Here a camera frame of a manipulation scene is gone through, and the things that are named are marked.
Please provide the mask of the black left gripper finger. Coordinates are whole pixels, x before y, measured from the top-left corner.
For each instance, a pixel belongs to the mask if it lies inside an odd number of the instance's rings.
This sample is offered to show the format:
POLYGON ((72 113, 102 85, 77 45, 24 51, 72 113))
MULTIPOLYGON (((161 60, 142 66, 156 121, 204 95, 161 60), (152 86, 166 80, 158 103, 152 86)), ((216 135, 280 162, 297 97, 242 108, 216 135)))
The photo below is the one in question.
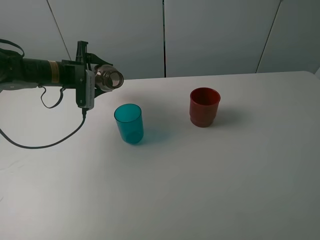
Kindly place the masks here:
POLYGON ((94 89, 94 97, 97 98, 98 96, 108 93, 108 92, 112 92, 113 89, 112 88, 108 88, 108 87, 99 87, 99 86, 95 86, 94 89))
POLYGON ((108 66, 113 66, 112 63, 109 63, 109 62, 99 58, 97 55, 95 55, 93 53, 87 53, 87 62, 90 65, 98 65, 98 66, 108 65, 108 66))

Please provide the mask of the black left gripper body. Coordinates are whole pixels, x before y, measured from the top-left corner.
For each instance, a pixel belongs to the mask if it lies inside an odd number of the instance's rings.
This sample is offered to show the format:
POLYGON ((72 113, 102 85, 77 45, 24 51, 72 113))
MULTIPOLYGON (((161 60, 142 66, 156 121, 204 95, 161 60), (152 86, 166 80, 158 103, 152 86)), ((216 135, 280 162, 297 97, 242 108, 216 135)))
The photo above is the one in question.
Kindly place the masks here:
POLYGON ((62 65, 65 70, 65 89, 75 90, 75 101, 77 105, 86 105, 86 86, 87 86, 87 45, 86 41, 77 42, 75 61, 63 60, 62 65))

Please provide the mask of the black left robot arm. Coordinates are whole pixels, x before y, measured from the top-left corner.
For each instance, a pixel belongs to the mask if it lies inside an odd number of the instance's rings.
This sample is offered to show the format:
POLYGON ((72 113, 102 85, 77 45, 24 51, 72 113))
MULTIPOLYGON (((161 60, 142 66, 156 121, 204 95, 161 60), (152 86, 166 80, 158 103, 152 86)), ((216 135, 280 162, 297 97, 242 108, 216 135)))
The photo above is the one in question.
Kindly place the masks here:
POLYGON ((120 88, 124 77, 111 63, 88 53, 87 45, 86 41, 78 41, 74 61, 30 59, 13 50, 1 49, 0 89, 74 89, 77 106, 92 109, 95 98, 120 88))

